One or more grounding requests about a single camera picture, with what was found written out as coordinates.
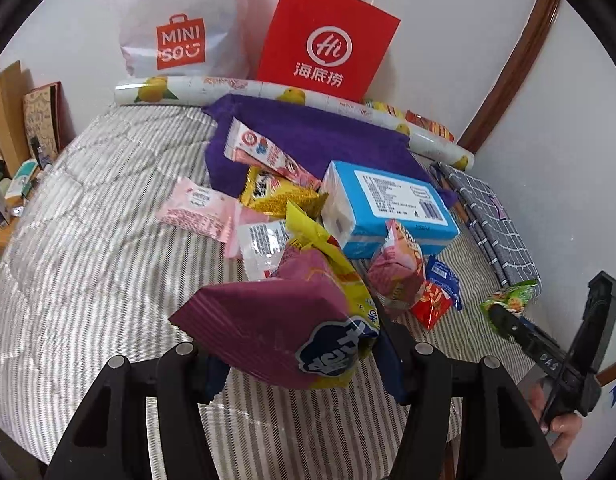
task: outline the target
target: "miniso bag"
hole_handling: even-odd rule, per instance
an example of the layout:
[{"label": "miniso bag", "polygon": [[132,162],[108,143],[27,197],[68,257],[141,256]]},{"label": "miniso bag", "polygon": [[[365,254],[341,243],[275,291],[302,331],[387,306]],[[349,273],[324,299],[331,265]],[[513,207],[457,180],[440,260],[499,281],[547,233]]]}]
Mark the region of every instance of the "miniso bag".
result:
[{"label": "miniso bag", "polygon": [[134,0],[123,16],[119,35],[126,71],[134,77],[246,78],[244,2]]},{"label": "miniso bag", "polygon": [[360,102],[400,20],[374,0],[279,0],[257,79]]}]

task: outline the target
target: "purple cloth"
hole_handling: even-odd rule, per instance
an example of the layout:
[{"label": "purple cloth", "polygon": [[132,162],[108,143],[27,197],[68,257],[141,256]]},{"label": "purple cloth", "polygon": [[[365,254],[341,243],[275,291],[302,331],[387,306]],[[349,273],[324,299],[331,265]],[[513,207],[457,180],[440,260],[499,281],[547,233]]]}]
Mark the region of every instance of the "purple cloth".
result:
[{"label": "purple cloth", "polygon": [[[331,160],[342,160],[432,184],[408,151],[408,137],[380,126],[308,106],[234,94],[205,111],[218,124],[205,152],[210,183],[230,196],[241,194],[248,173],[248,166],[223,154],[232,118],[270,139],[319,179]],[[448,208],[457,200],[453,191],[442,189],[439,195]]]}]

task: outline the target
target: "mattress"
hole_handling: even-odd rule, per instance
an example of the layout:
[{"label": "mattress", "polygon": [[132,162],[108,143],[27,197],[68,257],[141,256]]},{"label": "mattress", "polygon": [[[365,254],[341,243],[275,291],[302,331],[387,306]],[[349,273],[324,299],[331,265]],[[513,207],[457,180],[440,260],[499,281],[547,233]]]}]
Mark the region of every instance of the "mattress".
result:
[{"label": "mattress", "polygon": [[[62,153],[25,208],[0,263],[0,427],[49,462],[107,359],[162,355],[187,336],[168,317],[202,285],[243,280],[207,237],[157,222],[177,177],[209,186],[216,123],[197,107],[111,107]],[[441,253],[461,280],[462,312],[425,333],[453,358],[498,356],[515,381],[532,363],[496,336],[478,304],[498,283],[467,229]],[[364,262],[357,262],[363,270]],[[292,391],[232,369],[201,420],[222,479],[380,479],[408,409],[382,388],[373,358],[346,389]],[[448,439],[461,430],[454,399]],[[153,476],[165,479],[156,402],[147,400]]]}]

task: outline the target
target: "silver bolt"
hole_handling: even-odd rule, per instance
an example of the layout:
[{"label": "silver bolt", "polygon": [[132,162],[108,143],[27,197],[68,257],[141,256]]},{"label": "silver bolt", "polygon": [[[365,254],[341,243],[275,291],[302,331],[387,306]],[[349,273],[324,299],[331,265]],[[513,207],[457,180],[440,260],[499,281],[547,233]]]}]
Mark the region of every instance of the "silver bolt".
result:
[{"label": "silver bolt", "polygon": [[501,361],[494,357],[494,355],[486,355],[483,358],[483,364],[485,364],[488,368],[492,368],[492,370],[496,370],[501,366]]},{"label": "silver bolt", "polygon": [[185,342],[185,343],[179,343],[177,345],[175,352],[177,352],[179,355],[188,355],[194,349],[195,347],[192,343]]},{"label": "silver bolt", "polygon": [[435,348],[430,343],[421,342],[415,345],[415,350],[418,354],[430,355],[435,351]]},{"label": "silver bolt", "polygon": [[113,370],[115,368],[120,368],[124,365],[126,359],[123,355],[115,355],[108,359],[108,366],[110,366]]}]

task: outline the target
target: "blue snack packet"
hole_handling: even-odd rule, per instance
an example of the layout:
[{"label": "blue snack packet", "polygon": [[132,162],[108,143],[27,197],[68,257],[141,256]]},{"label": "blue snack packet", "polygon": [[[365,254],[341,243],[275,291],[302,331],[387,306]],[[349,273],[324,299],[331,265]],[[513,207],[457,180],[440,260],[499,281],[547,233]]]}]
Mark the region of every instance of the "blue snack packet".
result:
[{"label": "blue snack packet", "polygon": [[434,255],[430,256],[425,266],[425,279],[443,288],[450,296],[450,299],[453,300],[454,308],[457,311],[463,310],[461,297],[459,296],[459,278],[457,278],[450,267],[437,260],[437,257]]}]

